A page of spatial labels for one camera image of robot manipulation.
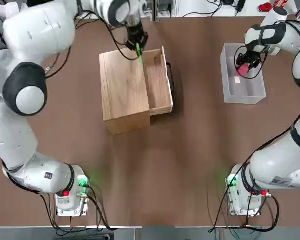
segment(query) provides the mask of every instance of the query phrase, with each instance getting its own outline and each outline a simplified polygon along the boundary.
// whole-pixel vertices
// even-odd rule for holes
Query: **open drawer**
[[[150,116],[171,113],[174,102],[164,47],[158,50],[145,51],[142,54],[142,60]]]

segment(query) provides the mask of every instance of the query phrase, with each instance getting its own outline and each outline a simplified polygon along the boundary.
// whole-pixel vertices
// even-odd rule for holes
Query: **green object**
[[[236,175],[235,174],[230,174],[230,176],[228,176],[228,184],[230,187],[234,187],[237,185],[236,183]]]
[[[143,64],[143,62],[142,62],[142,56],[141,56],[141,49],[140,49],[139,43],[136,44],[136,54],[138,55],[140,63]]]
[[[88,186],[88,178],[85,175],[79,175],[78,176],[78,186],[86,188]]]

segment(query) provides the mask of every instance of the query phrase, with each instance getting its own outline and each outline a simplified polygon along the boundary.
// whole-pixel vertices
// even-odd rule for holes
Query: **pink object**
[[[239,73],[241,76],[245,76],[248,72],[249,72],[249,64],[248,64],[248,63],[243,64],[243,65],[238,69],[238,73]]]

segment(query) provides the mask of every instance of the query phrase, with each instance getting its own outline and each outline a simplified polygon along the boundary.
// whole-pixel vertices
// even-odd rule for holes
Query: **green indicator light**
[[[88,186],[88,178],[85,175],[78,175],[78,186],[79,187]]]
[[[228,176],[228,184],[229,184],[230,187],[236,186],[237,185],[236,181],[237,181],[237,179],[236,179],[235,174],[230,174],[230,176]]]

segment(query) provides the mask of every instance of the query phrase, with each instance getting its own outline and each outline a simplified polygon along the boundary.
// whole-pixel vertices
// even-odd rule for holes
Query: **red object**
[[[249,64],[245,63],[243,64],[239,69],[238,69],[238,73],[241,76],[245,76],[247,73],[249,72]]]
[[[276,0],[273,4],[273,7],[283,8],[287,2],[288,2],[288,0]]]
[[[270,12],[272,9],[272,5],[270,2],[266,2],[265,4],[262,4],[259,6],[259,12],[262,13],[262,12]]]

